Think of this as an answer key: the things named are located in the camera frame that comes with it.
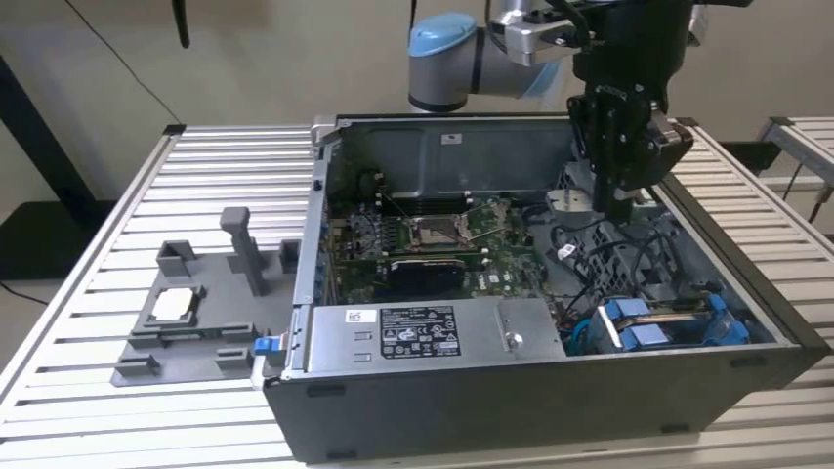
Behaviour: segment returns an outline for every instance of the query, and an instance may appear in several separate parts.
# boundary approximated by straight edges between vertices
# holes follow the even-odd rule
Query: warning label
[[[451,306],[379,310],[382,356],[386,359],[455,357],[461,336]]]

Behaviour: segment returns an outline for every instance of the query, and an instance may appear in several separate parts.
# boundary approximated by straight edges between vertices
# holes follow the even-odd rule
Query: blue tab
[[[426,57],[451,49],[473,36],[475,19],[466,13],[445,13],[422,20],[413,29],[411,57]]]
[[[270,347],[270,354],[275,355],[275,354],[280,354],[282,353],[282,338],[280,337],[274,337],[272,338],[272,346]]]
[[[646,316],[651,314],[651,310],[649,309],[649,305],[639,298],[633,298],[629,300],[614,300],[617,303],[617,307],[619,308],[623,316],[626,318],[631,318],[634,316]]]
[[[611,301],[605,305],[605,314],[609,315],[610,320],[618,320],[621,318],[622,313],[615,302]]]
[[[621,342],[623,343],[623,349],[626,352],[633,351],[638,347],[638,338],[635,337],[630,327],[621,332]]]
[[[727,311],[727,304],[725,300],[715,293],[709,295],[709,306],[715,313]]]
[[[254,352],[256,355],[267,355],[272,347],[272,339],[270,337],[260,337],[255,339]]]
[[[666,334],[663,333],[659,325],[635,325],[633,327],[629,327],[629,329],[635,335],[635,339],[638,339],[638,344],[641,348],[651,347],[654,345],[669,344],[669,337],[666,337]]]

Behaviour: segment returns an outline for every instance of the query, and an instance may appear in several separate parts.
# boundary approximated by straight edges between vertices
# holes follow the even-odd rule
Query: green circuit board
[[[422,263],[427,269],[442,265],[455,271],[453,275],[445,272],[451,279],[447,288],[439,286],[438,298],[549,298],[554,294],[521,210],[513,208],[510,200],[475,199],[470,210],[453,215],[382,217],[365,209],[334,225],[331,252],[339,304],[381,302],[389,298],[382,292],[398,288],[411,291],[394,277],[398,266],[406,263],[413,268]],[[425,276],[421,270],[417,274],[414,283],[431,281],[429,271]],[[431,299],[422,291],[405,293],[407,297],[410,294]],[[397,291],[394,296],[401,301]]]

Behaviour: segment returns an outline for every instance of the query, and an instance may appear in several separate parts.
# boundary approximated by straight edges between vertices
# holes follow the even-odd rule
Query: aluminum profile table
[[[695,147],[675,174],[834,345],[834,248],[703,131],[691,130]],[[110,377],[156,275],[160,242],[186,238],[198,252],[231,250],[216,226],[227,205],[250,207],[260,246],[299,237],[310,169],[308,127],[190,127],[162,139],[0,376],[0,468],[303,466],[248,380],[115,388]],[[393,462],[402,468],[834,467],[834,358],[788,389],[746,397],[699,435],[374,464]]]
[[[834,117],[773,117],[760,139],[777,144],[834,185]]]

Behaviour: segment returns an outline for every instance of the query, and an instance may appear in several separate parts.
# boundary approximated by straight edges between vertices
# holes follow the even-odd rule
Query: cable
[[[8,291],[10,293],[12,293],[15,296],[18,296],[18,297],[20,297],[20,298],[24,298],[26,300],[34,301],[35,303],[38,303],[38,304],[40,304],[40,305],[43,305],[43,306],[48,306],[48,305],[50,305],[46,301],[39,300],[39,299],[38,299],[38,298],[35,298],[34,296],[24,295],[24,293],[20,293],[20,292],[15,291],[12,288],[10,288],[10,285],[7,285],[3,281],[0,281],[0,287],[2,287],[6,291]]]
[[[394,205],[394,207],[395,207],[395,208],[401,211],[401,213],[403,214],[403,216],[405,216],[406,218],[411,218],[411,217],[409,216],[409,213],[406,213],[406,210],[403,210],[403,207],[401,207],[399,203],[397,203],[397,202],[394,201],[394,199],[391,198],[391,196],[390,196],[386,192],[379,192],[379,193],[382,193],[382,196],[383,196],[383,197],[386,197],[386,198],[389,199],[389,201],[391,202],[391,205]]]
[[[565,17],[574,24],[581,47],[587,46],[590,44],[590,26],[581,11],[569,0],[546,0],[546,2],[565,14]]]
[[[418,17],[418,0],[413,0],[411,15],[409,18],[409,42],[413,42],[413,30],[415,29],[415,18]]]
[[[638,282],[638,277],[637,277],[637,273],[638,273],[638,267],[639,267],[639,260],[642,259],[642,256],[646,255],[649,246],[651,245],[651,243],[654,241],[657,241],[658,239],[663,239],[663,234],[657,234],[653,237],[650,237],[646,242],[642,244],[642,246],[639,247],[638,250],[638,255],[635,256],[635,261],[631,264],[631,268],[629,270],[629,280],[631,281],[631,284],[635,286],[635,289],[643,294],[646,295],[646,297],[649,299],[654,299],[654,296],[645,290],[645,287],[639,284]]]
[[[483,29],[486,30],[486,35],[489,36],[490,41],[493,41],[493,44],[495,44],[495,47],[498,48],[498,50],[503,52],[505,54],[507,54],[507,46],[501,42],[501,40],[498,39],[498,36],[495,36],[495,31],[493,30],[491,11],[493,11],[493,0],[486,0],[483,4]]]
[[[134,79],[135,79],[136,83],[140,85],[142,88],[144,88],[144,91],[147,91],[147,93],[154,97],[156,102],[166,108],[166,110],[168,111],[168,114],[171,114],[171,117],[174,117],[174,120],[176,121],[176,123],[182,124],[183,121],[180,120],[180,117],[178,117],[178,114],[174,113],[171,108],[166,105],[166,103],[162,101],[162,99],[156,96],[156,94],[151,91],[151,89],[147,87],[147,85],[142,82],[142,80],[139,79],[139,76],[136,75],[136,72],[134,71],[134,69],[131,68],[131,66],[126,62],[126,60],[122,58],[122,56],[116,52],[116,49],[114,49],[114,46],[110,45],[110,42],[107,42],[107,39],[104,39],[102,34],[99,34],[99,31],[95,30],[95,27],[92,27],[92,24],[90,24],[90,21],[87,21],[87,18],[84,17],[84,15],[82,14],[82,12],[76,8],[76,6],[74,5],[72,1],[71,0],[64,0],[64,3],[70,6],[70,8],[72,8],[74,12],[76,12],[76,15],[82,19],[83,23],[87,25],[87,28],[90,29],[92,34],[95,34],[95,36],[99,38],[99,40],[102,41],[104,46],[107,46],[107,48],[110,49],[110,52],[114,53],[114,56],[116,56],[116,59],[119,59],[119,62],[122,62],[122,65],[126,66],[126,69],[128,70],[128,72],[134,76]]]
[[[794,188],[794,183],[797,182],[797,176],[800,176],[800,172],[804,170],[804,164],[800,163],[797,166],[797,171],[794,171],[794,176],[792,177],[792,181],[788,183],[788,188],[785,189],[785,193],[782,194],[782,200],[788,201],[788,196],[792,193],[792,189]]]
[[[822,208],[822,202],[817,202],[813,205],[813,210],[810,211],[810,216],[808,217],[808,222],[813,223],[817,220],[817,215],[820,215],[820,209]]]

